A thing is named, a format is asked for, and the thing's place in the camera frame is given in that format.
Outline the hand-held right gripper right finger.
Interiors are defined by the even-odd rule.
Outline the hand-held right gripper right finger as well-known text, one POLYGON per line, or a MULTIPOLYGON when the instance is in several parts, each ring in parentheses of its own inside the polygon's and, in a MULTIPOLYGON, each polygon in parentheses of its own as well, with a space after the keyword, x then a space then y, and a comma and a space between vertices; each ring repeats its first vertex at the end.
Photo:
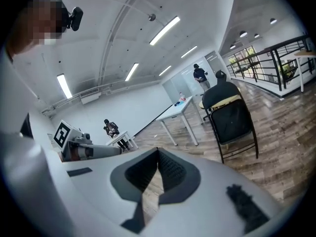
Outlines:
POLYGON ((150 237, 241 237, 244 222, 226 194, 228 186, 240 185, 268 218, 281 211, 280 203, 227 165, 181 151, 172 154, 195 165, 200 171, 198 189, 183 203, 161 205, 148 224, 150 237))

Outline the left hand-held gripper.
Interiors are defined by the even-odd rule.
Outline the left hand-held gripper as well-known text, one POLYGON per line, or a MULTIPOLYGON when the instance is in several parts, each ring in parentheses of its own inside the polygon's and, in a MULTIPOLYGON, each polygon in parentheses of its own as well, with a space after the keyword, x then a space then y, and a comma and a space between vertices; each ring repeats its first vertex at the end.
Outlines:
POLYGON ((115 146, 92 145, 90 134, 72 127, 61 120, 53 137, 61 150, 63 161, 79 161, 89 158, 108 158, 121 155, 122 148, 115 146))

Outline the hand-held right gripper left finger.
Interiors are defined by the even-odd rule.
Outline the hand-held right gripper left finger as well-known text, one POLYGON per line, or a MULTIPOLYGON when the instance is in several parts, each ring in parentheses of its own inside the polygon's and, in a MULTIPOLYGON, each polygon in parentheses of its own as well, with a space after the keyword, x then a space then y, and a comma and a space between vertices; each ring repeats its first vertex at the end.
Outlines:
POLYGON ((156 148, 82 161, 64 162, 70 180, 88 205, 122 234, 157 234, 158 217, 145 224, 143 192, 158 164, 156 148))

